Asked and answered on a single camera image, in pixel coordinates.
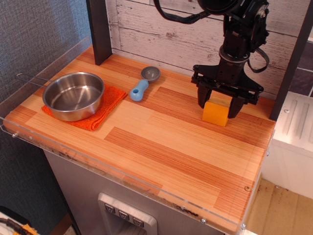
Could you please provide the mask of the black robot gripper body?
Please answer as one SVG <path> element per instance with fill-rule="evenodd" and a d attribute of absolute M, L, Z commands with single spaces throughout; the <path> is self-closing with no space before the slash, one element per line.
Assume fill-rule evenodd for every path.
<path fill-rule="evenodd" d="M 249 61 L 250 53 L 243 57 L 233 57 L 220 52 L 218 65 L 194 65 L 191 82 L 198 87 L 203 83 L 216 91 L 231 97 L 243 97 L 245 104 L 257 104 L 260 93 L 264 88 L 249 78 L 245 71 L 245 64 Z"/>

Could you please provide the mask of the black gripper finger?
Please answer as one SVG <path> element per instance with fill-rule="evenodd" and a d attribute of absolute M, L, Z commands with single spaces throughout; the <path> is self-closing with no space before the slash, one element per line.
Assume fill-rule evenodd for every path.
<path fill-rule="evenodd" d="M 233 97 L 230 103 L 228 118 L 235 118 L 245 104 L 243 97 Z"/>
<path fill-rule="evenodd" d="M 210 99 L 211 93 L 210 87 L 203 83 L 198 84 L 198 104 L 201 108 L 204 108 L 206 101 Z"/>

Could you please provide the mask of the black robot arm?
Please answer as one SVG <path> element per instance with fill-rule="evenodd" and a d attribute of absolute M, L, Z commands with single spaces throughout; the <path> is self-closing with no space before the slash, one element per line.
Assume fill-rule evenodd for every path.
<path fill-rule="evenodd" d="M 235 118 L 245 104 L 257 104 L 264 88 L 249 78 L 244 70 L 250 55 L 266 44 L 268 2 L 266 0 L 200 0 L 200 7 L 210 15 L 224 16 L 224 42 L 215 66 L 194 65 L 192 83 L 198 87 L 198 104 L 203 108 L 212 91 L 232 98 L 228 118 Z"/>

